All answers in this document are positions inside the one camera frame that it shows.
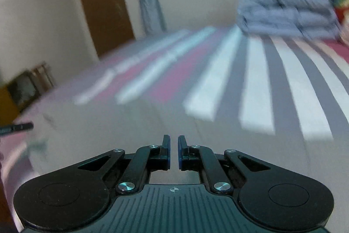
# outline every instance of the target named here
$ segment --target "metal screw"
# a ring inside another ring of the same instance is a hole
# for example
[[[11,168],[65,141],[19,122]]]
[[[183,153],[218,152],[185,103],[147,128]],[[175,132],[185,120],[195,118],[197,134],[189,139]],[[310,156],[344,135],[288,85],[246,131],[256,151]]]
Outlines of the metal screw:
[[[118,188],[121,191],[127,192],[127,191],[132,191],[135,188],[135,185],[134,185],[134,183],[123,182],[123,183],[118,185]]]
[[[226,182],[218,182],[213,186],[217,191],[228,191],[230,189],[230,184]]]

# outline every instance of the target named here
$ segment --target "striped bedsheet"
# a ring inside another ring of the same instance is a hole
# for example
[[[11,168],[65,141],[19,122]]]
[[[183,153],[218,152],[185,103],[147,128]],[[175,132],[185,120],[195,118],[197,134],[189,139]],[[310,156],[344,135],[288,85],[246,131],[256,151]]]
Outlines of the striped bedsheet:
[[[185,135],[323,182],[335,197],[328,229],[349,232],[347,59],[336,42],[244,35],[237,26],[130,43],[28,110],[19,120],[32,120],[33,132],[1,142],[9,204],[29,177],[116,147],[134,152],[164,134],[177,149]],[[197,182],[176,170],[175,153],[171,163],[151,182]]]

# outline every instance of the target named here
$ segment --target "wooden door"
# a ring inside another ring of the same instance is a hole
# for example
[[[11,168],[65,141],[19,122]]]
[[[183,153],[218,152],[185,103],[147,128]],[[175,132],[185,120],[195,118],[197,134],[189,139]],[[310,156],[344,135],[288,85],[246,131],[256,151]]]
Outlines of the wooden door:
[[[125,0],[81,0],[98,56],[134,39]]]

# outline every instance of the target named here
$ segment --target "folded blanket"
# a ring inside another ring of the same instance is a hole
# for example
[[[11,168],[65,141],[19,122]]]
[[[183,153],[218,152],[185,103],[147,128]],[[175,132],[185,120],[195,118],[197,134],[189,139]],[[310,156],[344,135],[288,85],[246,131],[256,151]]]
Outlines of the folded blanket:
[[[247,33],[335,39],[340,29],[329,0],[240,0],[237,25]]]

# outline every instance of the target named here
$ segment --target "ribbed gray plate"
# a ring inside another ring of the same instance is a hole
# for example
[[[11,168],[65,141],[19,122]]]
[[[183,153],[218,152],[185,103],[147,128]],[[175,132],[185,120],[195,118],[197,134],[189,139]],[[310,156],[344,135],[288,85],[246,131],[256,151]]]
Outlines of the ribbed gray plate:
[[[102,218],[74,233],[269,233],[247,220],[226,196],[204,185],[145,185],[119,197]],[[324,233],[318,229],[313,233]],[[26,229],[23,233],[36,233]]]

